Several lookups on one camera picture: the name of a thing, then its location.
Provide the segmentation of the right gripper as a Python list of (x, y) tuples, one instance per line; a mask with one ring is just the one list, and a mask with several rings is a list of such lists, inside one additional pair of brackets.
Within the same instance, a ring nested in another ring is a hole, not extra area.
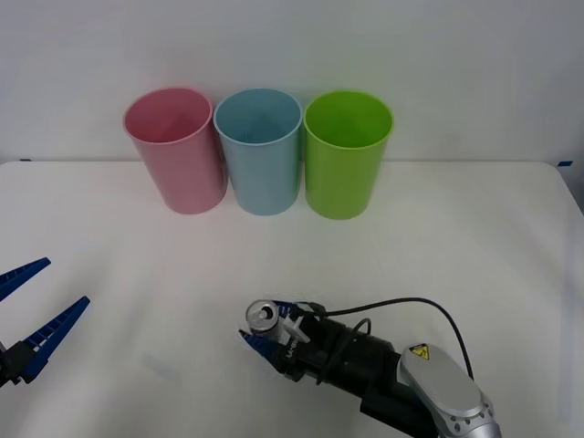
[(240, 337), (279, 374), (292, 381), (305, 375), (317, 384), (328, 383), (340, 389), (355, 384), (346, 371), (345, 352), (357, 337), (357, 330), (323, 316), (316, 302), (275, 300), (277, 317), (288, 341), (238, 330)]

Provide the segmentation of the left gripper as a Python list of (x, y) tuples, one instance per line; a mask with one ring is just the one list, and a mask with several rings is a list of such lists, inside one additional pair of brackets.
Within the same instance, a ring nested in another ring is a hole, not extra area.
[[(20, 266), (0, 275), (0, 301), (51, 264), (47, 257)], [(50, 320), (26, 339), (6, 349), (1, 345), (1, 386), (8, 382), (15, 385), (19, 381), (30, 383), (48, 364), (48, 360), (63, 341), (90, 300), (84, 296), (69, 308)]]

